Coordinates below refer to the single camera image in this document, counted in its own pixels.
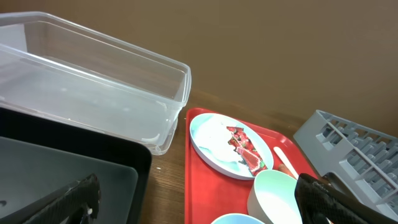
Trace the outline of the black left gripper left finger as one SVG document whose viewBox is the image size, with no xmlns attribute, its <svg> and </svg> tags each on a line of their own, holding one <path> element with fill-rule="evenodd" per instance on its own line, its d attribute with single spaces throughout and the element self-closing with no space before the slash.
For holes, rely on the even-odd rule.
<svg viewBox="0 0 398 224">
<path fill-rule="evenodd" d="M 1 224 L 93 223 L 100 201 L 100 181 L 90 174 L 2 217 Z"/>
</svg>

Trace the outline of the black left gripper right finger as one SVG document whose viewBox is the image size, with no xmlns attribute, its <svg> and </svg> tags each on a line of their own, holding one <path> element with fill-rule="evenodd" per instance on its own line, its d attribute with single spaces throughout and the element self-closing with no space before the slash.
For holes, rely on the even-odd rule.
<svg viewBox="0 0 398 224">
<path fill-rule="evenodd" d="M 303 224 L 397 224 L 308 174 L 299 175 L 294 195 Z"/>
</svg>

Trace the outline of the mint green bowl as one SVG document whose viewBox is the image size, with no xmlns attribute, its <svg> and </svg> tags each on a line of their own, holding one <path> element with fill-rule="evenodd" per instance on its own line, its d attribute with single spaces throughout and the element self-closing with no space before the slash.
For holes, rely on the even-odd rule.
<svg viewBox="0 0 398 224">
<path fill-rule="evenodd" d="M 249 193 L 248 214 L 268 224 L 302 224 L 295 199 L 297 180 L 277 171 L 263 170 Z"/>
</svg>

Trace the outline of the orange carrot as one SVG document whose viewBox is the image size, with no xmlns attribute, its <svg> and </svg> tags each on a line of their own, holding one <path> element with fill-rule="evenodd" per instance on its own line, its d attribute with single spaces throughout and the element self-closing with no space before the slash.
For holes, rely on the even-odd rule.
<svg viewBox="0 0 398 224">
<path fill-rule="evenodd" d="M 293 178 L 295 178 L 293 173 L 286 167 L 285 164 L 279 164 L 277 170 L 280 171 L 280 172 L 283 172 L 283 173 L 285 173 L 285 174 L 287 174 L 287 175 L 289 175 L 289 176 L 291 176 Z"/>
</svg>

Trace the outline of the light blue bowl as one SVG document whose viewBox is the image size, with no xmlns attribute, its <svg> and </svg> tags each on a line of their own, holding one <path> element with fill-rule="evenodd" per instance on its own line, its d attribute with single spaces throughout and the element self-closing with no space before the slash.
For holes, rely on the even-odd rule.
<svg viewBox="0 0 398 224">
<path fill-rule="evenodd" d="M 264 222 L 246 214 L 229 213 L 216 218 L 211 224 L 264 224 Z"/>
</svg>

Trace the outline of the red snack wrapper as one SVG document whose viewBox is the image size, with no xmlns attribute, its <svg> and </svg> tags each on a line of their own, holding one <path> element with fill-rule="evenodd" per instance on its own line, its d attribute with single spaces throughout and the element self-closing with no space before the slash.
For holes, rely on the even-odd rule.
<svg viewBox="0 0 398 224">
<path fill-rule="evenodd" d="M 252 176 L 255 177 L 260 171 L 266 170 L 267 166 L 264 160 L 244 132 L 244 129 L 234 126 L 227 126 L 226 129 L 231 133 L 231 139 L 228 144 L 234 146 L 233 151 L 242 157 L 239 162 L 248 167 Z"/>
</svg>

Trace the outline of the white tissue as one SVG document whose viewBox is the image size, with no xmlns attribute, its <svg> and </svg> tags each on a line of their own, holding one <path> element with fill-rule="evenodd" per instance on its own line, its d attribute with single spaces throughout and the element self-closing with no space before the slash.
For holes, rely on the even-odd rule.
<svg viewBox="0 0 398 224">
<path fill-rule="evenodd" d="M 207 149 L 212 156 L 221 162 L 238 162 L 240 155 L 234 152 L 234 146 L 228 144 L 231 133 L 226 125 L 216 119 L 199 125 L 195 130 L 195 140 L 200 148 Z"/>
</svg>

